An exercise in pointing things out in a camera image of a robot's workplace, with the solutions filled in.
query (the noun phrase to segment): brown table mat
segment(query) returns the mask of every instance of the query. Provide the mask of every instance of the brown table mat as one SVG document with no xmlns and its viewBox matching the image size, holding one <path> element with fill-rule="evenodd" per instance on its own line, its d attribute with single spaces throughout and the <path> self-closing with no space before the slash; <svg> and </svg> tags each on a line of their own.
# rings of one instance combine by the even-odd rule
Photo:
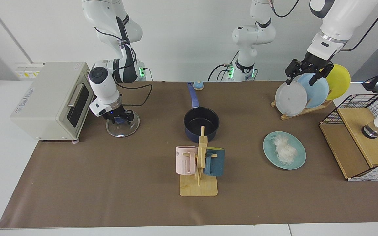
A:
<svg viewBox="0 0 378 236">
<path fill-rule="evenodd" d="M 378 182 L 345 181 L 318 127 L 334 106 L 281 121 L 270 106 L 281 82 L 206 83 L 197 92 L 220 117 L 209 146 L 226 149 L 225 170 L 216 197 L 181 197 L 174 152 L 195 144 L 183 126 L 191 100 L 186 83 L 153 84 L 134 108 L 141 126 L 132 136 L 110 136 L 89 112 L 78 144 L 39 142 L 0 228 L 378 222 Z M 147 90 L 120 92 L 140 103 Z M 276 130 L 303 143 L 303 167 L 267 160 L 263 140 Z"/>
</svg>

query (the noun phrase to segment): plate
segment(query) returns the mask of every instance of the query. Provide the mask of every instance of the plate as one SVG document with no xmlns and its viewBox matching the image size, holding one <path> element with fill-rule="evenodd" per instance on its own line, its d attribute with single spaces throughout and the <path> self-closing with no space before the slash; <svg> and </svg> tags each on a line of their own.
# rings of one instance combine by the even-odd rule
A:
<svg viewBox="0 0 378 236">
<path fill-rule="evenodd" d="M 297 156 L 294 158 L 293 163 L 286 166 L 279 162 L 275 152 L 275 144 L 273 144 L 273 138 L 279 134 L 288 136 L 288 143 L 295 149 L 297 149 Z M 304 162 L 306 162 L 306 150 L 304 149 L 304 146 L 296 137 L 286 132 L 275 131 L 268 134 L 265 137 L 265 140 L 263 141 L 263 151 L 265 152 L 265 155 L 268 158 L 268 160 L 281 169 L 295 170 L 300 168 L 304 164 Z"/>
<path fill-rule="evenodd" d="M 276 108 L 286 116 L 300 114 L 307 103 L 306 90 L 299 82 L 292 81 L 290 85 L 284 82 L 275 93 Z"/>
<path fill-rule="evenodd" d="M 313 86 L 309 84 L 310 79 L 314 76 L 313 74 L 303 74 L 298 78 L 297 82 L 303 85 L 307 93 L 307 101 L 309 103 L 306 108 L 315 108 L 320 106 L 327 98 L 329 93 L 329 84 L 325 78 L 321 78 L 315 82 Z"/>
<path fill-rule="evenodd" d="M 331 90 L 330 94 L 327 96 L 328 100 L 333 100 L 344 95 L 351 85 L 351 75 L 348 70 L 338 64 L 334 64 L 326 80 L 329 84 L 329 90 Z"/>
</svg>

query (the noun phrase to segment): dark teal mug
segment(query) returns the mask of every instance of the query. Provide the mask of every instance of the dark teal mug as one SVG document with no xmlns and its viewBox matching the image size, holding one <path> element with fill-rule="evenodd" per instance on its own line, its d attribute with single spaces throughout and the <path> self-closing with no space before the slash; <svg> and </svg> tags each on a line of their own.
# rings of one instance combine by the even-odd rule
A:
<svg viewBox="0 0 378 236">
<path fill-rule="evenodd" d="M 204 174 L 207 176 L 222 176 L 224 173 L 225 149 L 208 147 L 205 156 Z"/>
</svg>

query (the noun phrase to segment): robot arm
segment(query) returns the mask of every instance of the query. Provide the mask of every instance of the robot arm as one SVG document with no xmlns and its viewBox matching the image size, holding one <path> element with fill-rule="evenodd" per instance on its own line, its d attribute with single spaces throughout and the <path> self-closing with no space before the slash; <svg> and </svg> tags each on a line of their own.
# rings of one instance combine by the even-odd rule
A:
<svg viewBox="0 0 378 236">
<path fill-rule="evenodd" d="M 234 73 L 234 81 L 245 81 L 251 78 L 255 58 L 258 52 L 252 45 L 267 44 L 275 39 L 275 27 L 271 24 L 269 0 L 252 0 L 250 16 L 255 25 L 245 25 L 234 29 L 233 41 L 239 46 Z"/>
<path fill-rule="evenodd" d="M 81 1 L 87 21 L 97 29 L 99 39 L 113 48 L 119 58 L 126 55 L 119 39 L 128 38 L 128 42 L 122 42 L 128 44 L 141 40 L 142 28 L 126 14 L 122 0 L 114 0 L 114 3 L 111 0 Z M 118 21 L 125 26 L 126 32 L 120 30 Z"/>
<path fill-rule="evenodd" d="M 82 0 L 84 16 L 96 29 L 99 39 L 117 53 L 113 60 L 97 61 L 89 73 L 89 83 L 97 96 L 90 104 L 96 116 L 113 123 L 117 118 L 132 121 L 133 113 L 125 110 L 116 83 L 141 80 L 141 67 L 131 42 L 141 40 L 142 29 L 126 14 L 122 0 Z"/>
<path fill-rule="evenodd" d="M 374 9 L 378 0 L 310 0 L 310 10 L 323 20 L 320 31 L 313 38 L 302 61 L 292 60 L 285 74 L 289 85 L 293 78 L 303 73 L 315 73 L 309 81 L 328 76 L 333 68 L 330 61 L 351 39 Z"/>
</svg>

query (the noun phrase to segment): wall outlet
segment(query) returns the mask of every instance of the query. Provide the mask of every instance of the wall outlet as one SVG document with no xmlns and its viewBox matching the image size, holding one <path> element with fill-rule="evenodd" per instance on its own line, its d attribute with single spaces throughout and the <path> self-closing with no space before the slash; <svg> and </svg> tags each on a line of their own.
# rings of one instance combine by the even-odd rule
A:
<svg viewBox="0 0 378 236">
<path fill-rule="evenodd" d="M 16 63 L 15 73 L 20 80 L 34 80 L 42 70 L 44 63 Z"/>
<path fill-rule="evenodd" d="M 25 74 L 26 67 L 17 67 L 15 69 L 15 74 L 18 76 L 19 79 L 28 79 L 28 77 Z"/>
</svg>

